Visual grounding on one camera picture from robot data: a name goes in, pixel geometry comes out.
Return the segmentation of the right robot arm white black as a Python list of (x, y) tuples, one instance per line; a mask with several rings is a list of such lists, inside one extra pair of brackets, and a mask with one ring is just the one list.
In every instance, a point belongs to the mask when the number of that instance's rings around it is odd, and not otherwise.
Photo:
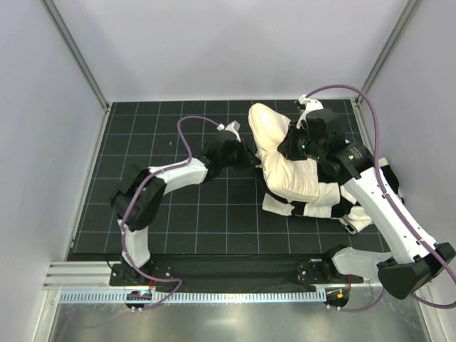
[(385, 254), (352, 247), (327, 252), (322, 277), (337, 282), (346, 274), (372, 279), (397, 299), (405, 299), (449, 268), (455, 249), (437, 243), (392, 191), (378, 159), (360, 142), (349, 142), (332, 110), (313, 110), (285, 125), (278, 151), (292, 162), (314, 160), (323, 174), (353, 195), (383, 235)]

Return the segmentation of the black white checkered pillowcase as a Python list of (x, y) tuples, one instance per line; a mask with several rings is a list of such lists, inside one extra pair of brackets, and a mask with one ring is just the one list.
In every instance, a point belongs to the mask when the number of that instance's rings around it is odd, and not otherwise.
[(255, 168), (264, 191), (262, 209), (285, 217), (311, 217), (340, 222), (349, 234), (358, 234), (373, 220), (358, 200), (320, 170), (313, 160), (288, 161), (274, 157), (270, 172)]

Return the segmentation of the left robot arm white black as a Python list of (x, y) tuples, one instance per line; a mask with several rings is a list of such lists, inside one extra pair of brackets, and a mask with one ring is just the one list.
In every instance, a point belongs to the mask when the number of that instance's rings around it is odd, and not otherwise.
[(260, 164), (260, 159), (237, 133), (222, 130), (195, 157), (189, 155), (182, 162), (144, 169), (132, 165), (110, 198), (118, 217), (126, 277), (138, 286), (150, 279), (148, 228), (165, 195), (209, 182), (226, 168), (243, 171)]

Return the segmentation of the cream pillow with bear print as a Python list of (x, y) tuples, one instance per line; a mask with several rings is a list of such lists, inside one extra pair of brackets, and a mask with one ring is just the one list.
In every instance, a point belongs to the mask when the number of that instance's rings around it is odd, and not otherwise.
[(289, 202), (316, 201), (319, 196), (316, 162), (292, 161), (279, 152), (291, 120), (262, 103), (255, 103), (249, 109), (248, 123), (267, 189)]

